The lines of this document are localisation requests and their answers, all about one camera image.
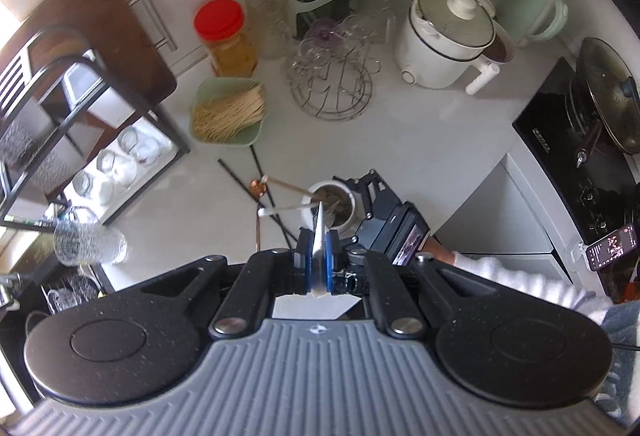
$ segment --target cabinet door handle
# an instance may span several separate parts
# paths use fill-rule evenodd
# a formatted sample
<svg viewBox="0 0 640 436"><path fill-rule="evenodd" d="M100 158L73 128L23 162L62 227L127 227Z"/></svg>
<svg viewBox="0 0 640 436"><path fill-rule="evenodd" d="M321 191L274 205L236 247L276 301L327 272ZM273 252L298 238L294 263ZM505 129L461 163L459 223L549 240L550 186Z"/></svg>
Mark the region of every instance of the cabinet door handle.
<svg viewBox="0 0 640 436"><path fill-rule="evenodd" d="M129 0L129 6L133 6L135 4L142 3L146 12L149 15L149 18L153 22L153 25L156 27L162 38L154 43L154 46L157 50L159 50L162 46L166 46L170 51L175 51L178 49L178 46L175 45L175 41L172 39L171 34L167 30L164 22L160 18L160 15L154 8L151 0Z"/></svg>

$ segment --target smartphone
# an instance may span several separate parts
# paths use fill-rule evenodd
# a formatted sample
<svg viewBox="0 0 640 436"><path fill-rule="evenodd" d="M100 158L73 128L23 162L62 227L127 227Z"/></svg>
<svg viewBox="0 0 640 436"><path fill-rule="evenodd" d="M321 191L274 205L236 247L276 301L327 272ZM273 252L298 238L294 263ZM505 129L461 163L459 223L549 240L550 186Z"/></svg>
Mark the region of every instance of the smartphone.
<svg viewBox="0 0 640 436"><path fill-rule="evenodd" d="M600 270L635 250L637 245L636 228L632 224L625 225L587 248L589 268L591 271Z"/></svg>

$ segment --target kitchen counter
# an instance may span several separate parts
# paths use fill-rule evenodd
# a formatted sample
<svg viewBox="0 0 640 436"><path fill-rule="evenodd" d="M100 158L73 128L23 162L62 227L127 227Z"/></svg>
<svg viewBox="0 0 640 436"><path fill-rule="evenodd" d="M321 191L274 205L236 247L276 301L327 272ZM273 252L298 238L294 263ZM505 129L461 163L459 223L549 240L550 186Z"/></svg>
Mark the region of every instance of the kitchen counter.
<svg viewBox="0 0 640 436"><path fill-rule="evenodd" d="M261 60L254 77L266 88L268 117L255 148L268 175L302 187L333 175L357 178L374 167L435 231L509 151L511 123L561 55L568 51L557 40L519 50L472 97L464 87L477 71L468 69L444 90L410 86L391 46L375 46L370 56L382 70L373 76L373 98L361 116L341 123L305 114L281 76L282 60ZM210 76L206 60L197 64L163 103L185 135L194 93ZM191 145L193 151L114 222L129 243L127 262L105 267L116 290L204 255L245 262L255 251L255 205L217 163L224 159L249 183L258 177L249 149ZM273 193L279 206L300 200L275 187ZM292 231L301 226L297 212L282 218ZM262 248L277 246L284 246L280 230L262 220Z"/></svg>

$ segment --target hand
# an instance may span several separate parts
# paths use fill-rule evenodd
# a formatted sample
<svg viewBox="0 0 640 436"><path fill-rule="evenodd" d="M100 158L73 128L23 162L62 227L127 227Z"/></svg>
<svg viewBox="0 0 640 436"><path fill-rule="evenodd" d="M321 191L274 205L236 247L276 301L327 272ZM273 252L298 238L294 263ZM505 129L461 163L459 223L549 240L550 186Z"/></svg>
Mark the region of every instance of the hand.
<svg viewBox="0 0 640 436"><path fill-rule="evenodd" d="M447 264L453 265L456 263L455 254L452 251L444 248L433 237L427 239L427 242L424 243L424 246L422 247L422 251L432 253L433 257L435 257L439 261L446 262Z"/></svg>

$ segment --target stove knob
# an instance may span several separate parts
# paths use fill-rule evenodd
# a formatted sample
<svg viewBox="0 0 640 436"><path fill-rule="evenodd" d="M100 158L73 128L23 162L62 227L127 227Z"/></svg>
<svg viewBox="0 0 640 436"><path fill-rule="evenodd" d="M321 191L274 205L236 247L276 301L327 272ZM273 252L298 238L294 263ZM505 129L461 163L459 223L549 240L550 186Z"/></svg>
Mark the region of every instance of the stove knob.
<svg viewBox="0 0 640 436"><path fill-rule="evenodd" d="M607 223L607 220L599 215L595 218L591 229L595 231L599 236L607 235L609 233L609 223Z"/></svg>
<svg viewBox="0 0 640 436"><path fill-rule="evenodd" d="M600 193L597 189L585 189L580 196L582 204L587 207L595 207L600 202Z"/></svg>

